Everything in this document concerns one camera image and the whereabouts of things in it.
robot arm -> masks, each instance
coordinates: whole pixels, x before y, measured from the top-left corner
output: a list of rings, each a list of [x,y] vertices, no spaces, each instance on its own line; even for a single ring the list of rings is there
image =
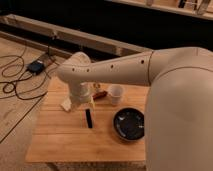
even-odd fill
[[[77,53],[58,75],[78,104],[91,100],[87,82],[151,85],[145,107],[147,170],[213,170],[212,52],[167,49],[94,64]]]
[[[150,86],[169,61],[197,53],[193,47],[166,49],[91,63],[86,54],[78,52],[59,67],[58,76],[68,83],[72,104],[79,106],[91,101],[87,82]]]

power adapter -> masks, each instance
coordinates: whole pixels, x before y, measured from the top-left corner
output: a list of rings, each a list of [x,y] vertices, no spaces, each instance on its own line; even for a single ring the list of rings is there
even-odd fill
[[[55,61],[55,58],[53,56],[50,56],[49,54],[44,53],[37,60],[33,61],[27,66],[27,71],[29,71],[32,74],[39,75],[54,61]]]

wooden table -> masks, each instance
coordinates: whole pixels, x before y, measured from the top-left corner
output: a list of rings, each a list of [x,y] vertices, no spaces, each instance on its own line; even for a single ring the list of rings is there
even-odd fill
[[[87,127],[85,108],[66,113],[60,107],[68,87],[53,78],[48,88],[37,125],[26,155],[27,162],[125,162],[144,161],[144,138],[136,142],[120,139],[113,128],[113,117],[124,107],[144,111],[147,87],[124,85],[125,94],[119,106],[109,104],[107,97],[96,101],[92,111],[93,129]]]

black plate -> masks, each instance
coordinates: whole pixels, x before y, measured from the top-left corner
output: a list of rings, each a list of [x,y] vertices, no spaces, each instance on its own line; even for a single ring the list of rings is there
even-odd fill
[[[114,128],[126,140],[138,140],[144,136],[144,115],[134,108],[124,108],[114,117]]]

paper cup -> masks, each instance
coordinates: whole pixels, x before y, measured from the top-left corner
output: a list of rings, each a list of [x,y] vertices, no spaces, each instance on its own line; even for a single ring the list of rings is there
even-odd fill
[[[123,97],[124,89],[120,85],[112,84],[108,87],[108,98],[113,106],[117,106]]]

